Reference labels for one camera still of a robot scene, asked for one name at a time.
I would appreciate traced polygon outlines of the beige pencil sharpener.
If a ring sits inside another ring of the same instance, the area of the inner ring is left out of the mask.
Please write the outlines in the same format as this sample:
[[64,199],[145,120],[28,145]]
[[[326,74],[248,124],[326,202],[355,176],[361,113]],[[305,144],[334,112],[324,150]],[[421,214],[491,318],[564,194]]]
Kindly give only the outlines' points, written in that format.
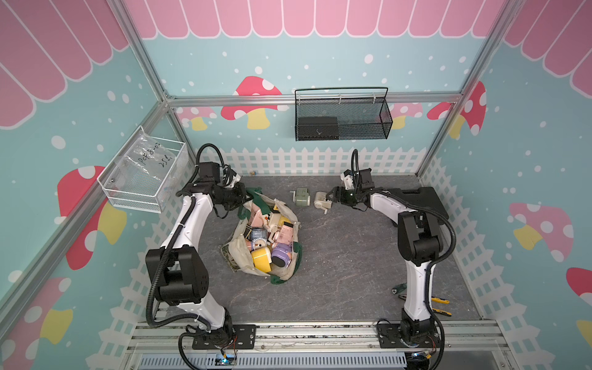
[[314,196],[314,207],[328,214],[332,207],[332,201],[328,199],[326,192],[317,192]]

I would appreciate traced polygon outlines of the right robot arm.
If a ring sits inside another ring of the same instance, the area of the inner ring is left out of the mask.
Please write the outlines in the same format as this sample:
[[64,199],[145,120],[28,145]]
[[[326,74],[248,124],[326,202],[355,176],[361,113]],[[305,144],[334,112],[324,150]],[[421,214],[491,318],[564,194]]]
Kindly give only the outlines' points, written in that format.
[[407,347],[444,338],[441,322],[433,311],[433,271],[445,261],[456,244],[448,216],[430,207],[433,190],[416,191],[376,187],[370,168],[359,165],[359,151],[351,154],[351,168],[342,174],[343,185],[335,187],[327,200],[359,209],[362,204],[396,224],[397,247],[405,260],[407,295],[398,326],[398,337]]

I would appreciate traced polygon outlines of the black box in basket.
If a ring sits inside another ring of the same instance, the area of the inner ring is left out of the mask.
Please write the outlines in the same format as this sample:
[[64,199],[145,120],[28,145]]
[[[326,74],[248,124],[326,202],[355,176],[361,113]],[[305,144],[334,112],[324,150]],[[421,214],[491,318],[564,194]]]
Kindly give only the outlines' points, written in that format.
[[301,117],[295,135],[298,141],[338,140],[339,122],[336,117]]

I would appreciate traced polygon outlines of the black plastic tool case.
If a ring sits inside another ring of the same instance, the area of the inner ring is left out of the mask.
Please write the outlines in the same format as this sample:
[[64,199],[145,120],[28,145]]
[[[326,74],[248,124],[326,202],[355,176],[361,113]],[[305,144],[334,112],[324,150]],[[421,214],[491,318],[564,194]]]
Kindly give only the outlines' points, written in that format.
[[412,205],[429,208],[444,216],[445,219],[450,219],[450,216],[433,187],[419,187],[413,190],[405,190],[404,194]]

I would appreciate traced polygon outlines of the clear wall bin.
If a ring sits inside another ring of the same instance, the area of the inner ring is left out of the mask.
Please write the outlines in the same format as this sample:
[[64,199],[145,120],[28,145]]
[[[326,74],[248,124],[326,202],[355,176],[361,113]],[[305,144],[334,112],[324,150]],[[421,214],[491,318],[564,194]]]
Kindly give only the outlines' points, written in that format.
[[188,163],[186,143],[151,136],[140,126],[97,181],[113,207],[160,214]]

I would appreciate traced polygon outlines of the pink pencil sharpener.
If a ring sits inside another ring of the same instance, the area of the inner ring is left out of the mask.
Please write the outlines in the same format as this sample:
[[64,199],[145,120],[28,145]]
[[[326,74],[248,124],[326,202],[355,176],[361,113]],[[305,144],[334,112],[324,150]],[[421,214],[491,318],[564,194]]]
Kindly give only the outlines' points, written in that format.
[[275,241],[279,244],[291,245],[294,240],[294,225],[283,223],[275,236]]

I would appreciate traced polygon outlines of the green pencil sharpener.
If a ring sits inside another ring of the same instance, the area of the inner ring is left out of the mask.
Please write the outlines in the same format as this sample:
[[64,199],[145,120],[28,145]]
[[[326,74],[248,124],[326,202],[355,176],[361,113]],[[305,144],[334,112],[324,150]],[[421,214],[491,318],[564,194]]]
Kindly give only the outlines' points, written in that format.
[[309,207],[311,204],[311,195],[306,187],[298,187],[291,191],[293,203],[300,208]]

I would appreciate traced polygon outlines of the purple pencil sharpener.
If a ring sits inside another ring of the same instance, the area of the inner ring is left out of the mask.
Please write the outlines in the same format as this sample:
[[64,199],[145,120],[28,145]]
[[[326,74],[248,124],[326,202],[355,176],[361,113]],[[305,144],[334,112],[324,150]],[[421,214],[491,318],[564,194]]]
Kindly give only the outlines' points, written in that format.
[[286,268],[292,261],[292,244],[277,243],[271,252],[271,261],[279,268]]

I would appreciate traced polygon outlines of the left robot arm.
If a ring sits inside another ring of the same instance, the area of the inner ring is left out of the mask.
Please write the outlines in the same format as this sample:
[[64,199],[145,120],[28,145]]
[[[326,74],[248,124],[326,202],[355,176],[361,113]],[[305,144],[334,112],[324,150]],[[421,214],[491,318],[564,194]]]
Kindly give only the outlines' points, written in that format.
[[197,151],[194,172],[176,194],[183,201],[180,215],[163,246],[145,256],[150,278],[146,323],[161,328],[188,320],[184,337],[224,349],[236,334],[228,310],[209,292],[209,273],[198,245],[208,216],[218,207],[229,214],[248,202],[248,193],[219,148],[205,143]]

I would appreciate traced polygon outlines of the cream canvas tote bag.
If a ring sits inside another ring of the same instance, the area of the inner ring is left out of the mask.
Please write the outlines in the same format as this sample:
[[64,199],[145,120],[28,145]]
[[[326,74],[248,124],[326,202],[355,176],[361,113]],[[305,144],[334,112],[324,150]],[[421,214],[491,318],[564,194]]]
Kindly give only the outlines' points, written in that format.
[[[220,252],[231,271],[270,278],[273,285],[281,285],[289,281],[300,267],[302,245],[298,240],[298,232],[301,223],[282,200],[267,197],[260,188],[248,188],[247,193],[248,201],[238,208],[239,223],[230,240],[220,247]],[[292,261],[286,268],[279,268],[271,262],[271,272],[263,273],[254,267],[251,251],[267,247],[272,252],[277,245],[275,236],[283,223],[294,225]],[[265,228],[268,240],[251,241],[252,228]]]

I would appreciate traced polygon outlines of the yellow pencil sharpener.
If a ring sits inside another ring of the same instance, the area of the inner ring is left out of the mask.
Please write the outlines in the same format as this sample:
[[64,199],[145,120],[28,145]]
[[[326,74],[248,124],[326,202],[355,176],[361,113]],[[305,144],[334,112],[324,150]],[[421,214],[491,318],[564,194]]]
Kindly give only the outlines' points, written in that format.
[[267,247],[251,251],[251,257],[257,270],[266,274],[271,272],[271,252]]

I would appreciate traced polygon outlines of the yellow handled pliers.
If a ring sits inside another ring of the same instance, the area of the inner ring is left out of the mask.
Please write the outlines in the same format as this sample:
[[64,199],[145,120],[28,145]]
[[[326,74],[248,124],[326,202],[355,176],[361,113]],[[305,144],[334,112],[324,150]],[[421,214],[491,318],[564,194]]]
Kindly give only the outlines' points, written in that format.
[[452,317],[453,314],[445,309],[443,309],[442,307],[444,307],[445,305],[449,305],[450,304],[450,300],[447,298],[441,298],[441,297],[431,297],[431,302],[433,304],[436,304],[436,307],[433,308],[433,311],[438,314],[438,315],[442,315],[445,317]]

